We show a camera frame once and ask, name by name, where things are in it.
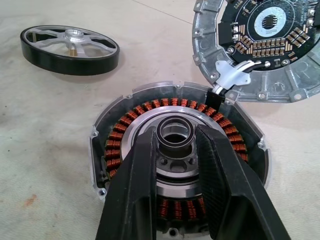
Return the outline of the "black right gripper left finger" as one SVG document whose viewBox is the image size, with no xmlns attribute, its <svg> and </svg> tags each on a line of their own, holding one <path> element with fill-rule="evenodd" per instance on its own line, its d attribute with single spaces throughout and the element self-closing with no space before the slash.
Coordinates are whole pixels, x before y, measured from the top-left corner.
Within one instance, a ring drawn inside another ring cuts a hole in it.
<svg viewBox="0 0 320 240">
<path fill-rule="evenodd" d="M 95 240 L 157 239 L 157 138 L 139 135 L 111 180 Z"/>
</svg>

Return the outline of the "motor housing with copper windings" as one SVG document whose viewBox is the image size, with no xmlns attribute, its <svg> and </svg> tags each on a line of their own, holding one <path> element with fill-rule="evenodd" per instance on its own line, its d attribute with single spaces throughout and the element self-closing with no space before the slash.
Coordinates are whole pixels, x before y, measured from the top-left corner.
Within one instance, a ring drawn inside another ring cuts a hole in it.
<svg viewBox="0 0 320 240">
<path fill-rule="evenodd" d="M 89 138 L 92 185 L 101 200 L 139 135 L 160 134 L 157 146 L 157 239 L 211 240 L 199 184 L 196 137 L 205 125 L 228 137 L 234 151 L 267 185 L 271 153 L 265 135 L 231 98 L 209 87 L 170 81 L 149 83 L 110 103 Z"/>
</svg>

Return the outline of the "silver lid with circuit board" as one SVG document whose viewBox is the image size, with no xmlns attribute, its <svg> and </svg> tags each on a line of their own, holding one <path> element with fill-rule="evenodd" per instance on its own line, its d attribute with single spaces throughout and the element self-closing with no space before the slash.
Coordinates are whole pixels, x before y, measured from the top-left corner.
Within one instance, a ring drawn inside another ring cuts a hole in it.
<svg viewBox="0 0 320 240">
<path fill-rule="evenodd" d="M 320 93 L 320 0 L 196 0 L 193 59 L 238 102 L 293 103 Z"/>
</svg>

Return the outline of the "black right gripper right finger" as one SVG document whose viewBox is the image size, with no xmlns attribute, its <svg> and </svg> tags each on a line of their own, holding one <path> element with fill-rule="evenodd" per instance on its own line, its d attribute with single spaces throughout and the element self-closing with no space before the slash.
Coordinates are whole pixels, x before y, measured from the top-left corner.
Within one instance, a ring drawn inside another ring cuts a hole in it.
<svg viewBox="0 0 320 240">
<path fill-rule="evenodd" d="M 291 240 L 258 175 L 229 139 L 195 128 L 199 182 L 212 240 Z"/>
</svg>

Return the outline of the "black-rimmed silver spoked rotor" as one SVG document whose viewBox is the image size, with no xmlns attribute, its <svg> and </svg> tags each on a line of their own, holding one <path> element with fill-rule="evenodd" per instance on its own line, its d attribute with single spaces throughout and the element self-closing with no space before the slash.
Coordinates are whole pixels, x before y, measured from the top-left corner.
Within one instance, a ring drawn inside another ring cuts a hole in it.
<svg viewBox="0 0 320 240">
<path fill-rule="evenodd" d="M 36 25 L 20 33 L 24 58 L 41 69 L 71 76 L 109 73 L 119 63 L 120 47 L 101 33 L 67 25 Z"/>
</svg>

